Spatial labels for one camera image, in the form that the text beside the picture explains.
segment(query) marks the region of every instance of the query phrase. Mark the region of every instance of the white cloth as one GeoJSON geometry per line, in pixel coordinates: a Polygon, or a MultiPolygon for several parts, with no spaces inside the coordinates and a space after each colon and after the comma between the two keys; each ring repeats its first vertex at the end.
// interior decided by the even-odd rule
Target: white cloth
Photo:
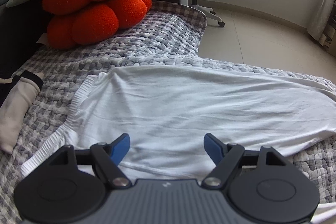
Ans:
{"type": "MultiPolygon", "coordinates": [[[[335,117],[335,94],[310,80],[194,67],[115,68],[87,77],[65,123],[21,172],[27,176],[64,144],[86,149],[129,133],[131,149],[119,166],[131,180],[202,180],[214,168],[203,148],[206,133],[290,156],[335,134],[335,117]]],[[[319,205],[313,223],[334,216],[335,207],[319,205]]]]}
{"type": "Polygon", "coordinates": [[[335,224],[336,223],[336,202],[319,204],[313,218],[313,224],[335,224]]]}

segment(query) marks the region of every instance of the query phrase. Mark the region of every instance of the black and white fabric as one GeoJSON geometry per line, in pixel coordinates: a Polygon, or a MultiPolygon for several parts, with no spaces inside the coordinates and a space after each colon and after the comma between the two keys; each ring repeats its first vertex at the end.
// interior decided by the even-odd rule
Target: black and white fabric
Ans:
{"type": "MultiPolygon", "coordinates": [[[[25,115],[12,156],[1,155],[0,222],[20,221],[12,199],[21,179],[20,166],[65,122],[73,95],[87,75],[121,66],[196,66],[310,79],[336,92],[336,86],[324,78],[197,57],[206,23],[196,9],[154,2],[141,23],[108,40],[64,52],[43,46],[24,63],[16,74],[41,70],[44,85],[25,115]]],[[[317,184],[321,203],[336,201],[334,147],[336,138],[331,137],[293,157],[294,164],[317,184]]]]}
{"type": "Polygon", "coordinates": [[[0,150],[12,154],[26,111],[43,86],[43,73],[25,70],[0,81],[0,150]]]}

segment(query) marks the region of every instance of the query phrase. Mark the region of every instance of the metal screw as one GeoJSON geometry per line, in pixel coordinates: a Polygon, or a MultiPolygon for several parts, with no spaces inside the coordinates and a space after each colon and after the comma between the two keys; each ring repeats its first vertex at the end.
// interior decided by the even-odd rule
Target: metal screw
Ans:
{"type": "Polygon", "coordinates": [[[119,186],[119,187],[122,187],[122,186],[127,186],[129,184],[129,180],[127,178],[115,178],[112,183],[115,185],[115,186],[119,186]]]}
{"type": "Polygon", "coordinates": [[[218,178],[208,177],[204,180],[204,183],[208,186],[219,186],[222,181],[218,178]]]}

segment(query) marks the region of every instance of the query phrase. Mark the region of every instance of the bed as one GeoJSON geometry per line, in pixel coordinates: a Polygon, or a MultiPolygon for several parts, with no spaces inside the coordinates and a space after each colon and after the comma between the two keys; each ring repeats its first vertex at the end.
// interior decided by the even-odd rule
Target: bed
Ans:
{"type": "MultiPolygon", "coordinates": [[[[63,52],[43,46],[21,65],[14,74],[25,69],[41,71],[44,85],[25,115],[13,154],[0,155],[1,223],[20,221],[12,198],[21,180],[20,166],[64,123],[72,97],[87,75],[122,66],[197,66],[310,79],[336,92],[332,82],[320,77],[199,58],[198,47],[206,24],[205,15],[194,8],[157,0],[141,23],[108,40],[63,52]]],[[[335,147],[336,138],[331,137],[290,158],[317,185],[321,203],[336,201],[335,147]]]]}

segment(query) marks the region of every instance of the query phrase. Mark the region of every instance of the tile floor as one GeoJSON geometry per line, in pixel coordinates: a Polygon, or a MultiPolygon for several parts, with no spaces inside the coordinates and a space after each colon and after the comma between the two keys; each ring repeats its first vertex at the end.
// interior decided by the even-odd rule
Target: tile floor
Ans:
{"type": "Polygon", "coordinates": [[[225,22],[208,19],[199,56],[321,76],[336,84],[336,58],[301,32],[257,17],[214,9],[225,22]]]}

